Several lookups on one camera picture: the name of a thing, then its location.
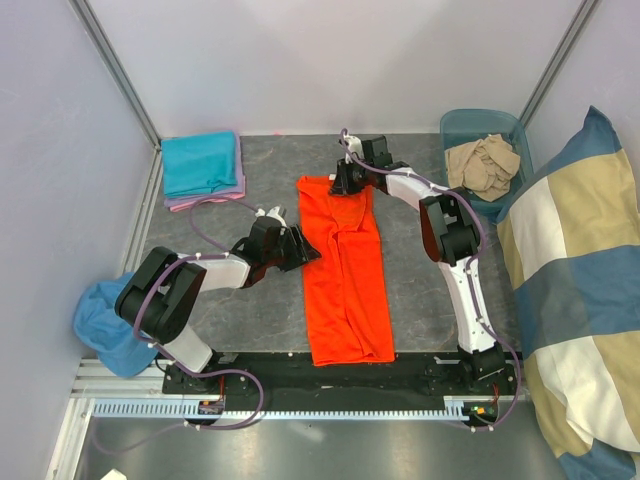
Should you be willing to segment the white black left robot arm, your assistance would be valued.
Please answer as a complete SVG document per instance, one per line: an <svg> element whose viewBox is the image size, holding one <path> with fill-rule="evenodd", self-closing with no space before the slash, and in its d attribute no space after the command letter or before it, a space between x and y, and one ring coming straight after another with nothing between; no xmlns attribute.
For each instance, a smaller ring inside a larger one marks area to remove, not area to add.
<svg viewBox="0 0 640 480"><path fill-rule="evenodd" d="M117 297L115 314L133 328L136 339L186 369L190 387L208 393L218 385L220 371L213 364L214 350L189 325L199 294L249 288L271 267L288 272L321 257L300 226L261 216L222 254L179 255L154 248Z"/></svg>

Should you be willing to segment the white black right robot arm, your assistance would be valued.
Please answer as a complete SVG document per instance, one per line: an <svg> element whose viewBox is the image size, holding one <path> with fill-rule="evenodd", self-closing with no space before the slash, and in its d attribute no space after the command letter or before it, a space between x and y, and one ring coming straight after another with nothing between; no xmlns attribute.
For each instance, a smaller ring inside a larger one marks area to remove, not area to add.
<svg viewBox="0 0 640 480"><path fill-rule="evenodd" d="M331 177L332 196L352 196L375 188L414 208L420 217L424 250L447 285L458 331L458 381L467 392L483 392L504 370L506 360L489 319L479 278L486 234L461 188L450 189L393 160L385 136L362 140L343 129L344 157Z"/></svg>

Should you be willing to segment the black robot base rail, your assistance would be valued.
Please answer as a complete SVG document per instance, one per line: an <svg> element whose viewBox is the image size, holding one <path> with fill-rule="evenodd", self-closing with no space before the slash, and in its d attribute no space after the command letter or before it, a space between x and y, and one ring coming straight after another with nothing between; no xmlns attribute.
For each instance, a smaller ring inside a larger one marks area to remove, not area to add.
<svg viewBox="0 0 640 480"><path fill-rule="evenodd" d="M425 407L445 396L486 396L502 399L516 391L514 365L484 380L470 381L454 352L401 352L391 363L349 364L316 367L308 353L227 354L211 371L238 369L221 379L196 379L176 366L168 366L162 384L164 394L222 394L233 406L254 410L261 382L263 407Z"/></svg>

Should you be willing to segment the orange t-shirt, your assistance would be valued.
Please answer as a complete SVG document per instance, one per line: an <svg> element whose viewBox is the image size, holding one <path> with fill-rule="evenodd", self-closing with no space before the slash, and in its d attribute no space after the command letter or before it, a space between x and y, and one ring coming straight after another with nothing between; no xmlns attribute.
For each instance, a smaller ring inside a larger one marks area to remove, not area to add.
<svg viewBox="0 0 640 480"><path fill-rule="evenodd" d="M395 360L371 188L329 193L327 177L297 181L304 236L321 258L303 267L304 312L316 367Z"/></svg>

